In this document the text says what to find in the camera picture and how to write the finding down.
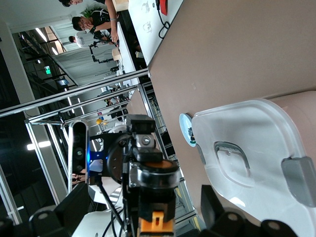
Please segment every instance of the orange component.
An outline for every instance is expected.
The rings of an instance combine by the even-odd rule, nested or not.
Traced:
[[[172,166],[172,163],[163,160],[161,162],[146,162],[145,165],[153,168],[169,168]]]
[[[168,15],[168,0],[160,0],[160,10],[163,15]]]
[[[163,211],[154,211],[152,222],[139,218],[141,233],[173,233],[174,219],[163,222]]]

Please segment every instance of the red object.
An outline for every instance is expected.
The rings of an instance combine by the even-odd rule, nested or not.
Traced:
[[[163,15],[168,14],[168,0],[160,0],[160,10]]]

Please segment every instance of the cable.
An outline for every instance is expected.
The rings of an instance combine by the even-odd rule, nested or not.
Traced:
[[[122,236],[122,230],[123,230],[123,228],[121,227],[120,230],[119,230],[118,237],[121,237],[121,236]]]
[[[160,39],[163,40],[163,39],[164,39],[164,36],[162,37],[160,34],[162,33],[163,29],[165,29],[165,28],[166,28],[167,30],[169,30],[169,28],[170,28],[170,23],[169,23],[168,21],[165,21],[165,22],[162,21],[162,18],[161,18],[161,15],[160,15],[160,1],[159,1],[159,0],[156,0],[156,7],[157,7],[159,19],[160,19],[160,21],[161,21],[161,23],[162,23],[162,25],[163,25],[163,27],[161,28],[161,30],[160,30],[159,33],[158,33],[158,36],[159,36]]]
[[[111,222],[110,222],[110,223],[107,225],[107,227],[105,228],[102,237],[104,237],[104,236],[106,235],[106,233],[107,233],[107,231],[109,230],[110,226],[111,226]]]
[[[114,237],[118,237],[118,236],[117,236],[117,233],[116,233],[116,231],[115,231],[113,212],[111,212],[111,224],[112,224],[112,232],[113,232]]]
[[[123,223],[122,219],[120,218],[120,216],[119,216],[117,210],[115,209],[113,203],[111,202],[111,200],[110,200],[110,198],[109,198],[107,192],[105,191],[105,189],[104,189],[103,186],[102,186],[101,177],[97,176],[97,177],[96,177],[96,181],[97,181],[97,185],[98,185],[98,187],[100,188],[100,190],[101,190],[101,192],[102,192],[102,194],[103,194],[105,200],[107,201],[108,205],[110,206],[111,211],[113,212],[113,214],[114,214],[115,217],[117,218],[117,220],[118,220],[120,226],[121,226],[122,228],[124,228],[124,223]]]
[[[112,221],[111,221],[111,222],[107,225],[107,227],[105,228],[102,237],[104,237],[104,236],[106,235],[106,233],[107,233],[107,231],[109,230],[111,224],[112,224]]]

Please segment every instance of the exit sign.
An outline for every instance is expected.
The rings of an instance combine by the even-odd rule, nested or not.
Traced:
[[[44,68],[45,68],[46,74],[51,74],[49,66],[46,66]]]

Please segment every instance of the desk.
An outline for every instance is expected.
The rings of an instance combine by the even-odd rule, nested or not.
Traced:
[[[257,97],[315,90],[316,15],[312,9],[316,9],[314,1],[183,2],[150,72],[162,117],[199,213],[201,185],[210,182],[197,149],[182,136],[179,115],[193,116]],[[198,43],[183,40],[189,29],[193,31],[190,42]]]
[[[131,73],[136,71],[135,65],[133,63],[132,57],[130,55],[130,52],[127,47],[127,42],[124,37],[122,27],[120,23],[118,22],[118,38],[119,38],[119,51],[121,54],[120,60],[117,62],[117,65],[119,66],[119,70],[117,71],[117,76],[123,75],[122,65],[124,67],[125,73]],[[137,85],[138,84],[138,78],[134,78],[131,80],[124,81],[122,83],[123,85]]]
[[[162,21],[168,21],[170,24],[175,18],[183,0],[168,1],[168,15],[160,13]],[[154,54],[156,53],[162,39],[158,34],[162,28],[159,19],[156,0],[129,0],[128,11],[132,19],[137,38],[139,40],[142,52],[149,65]],[[163,29],[161,36],[165,36],[167,29]]]

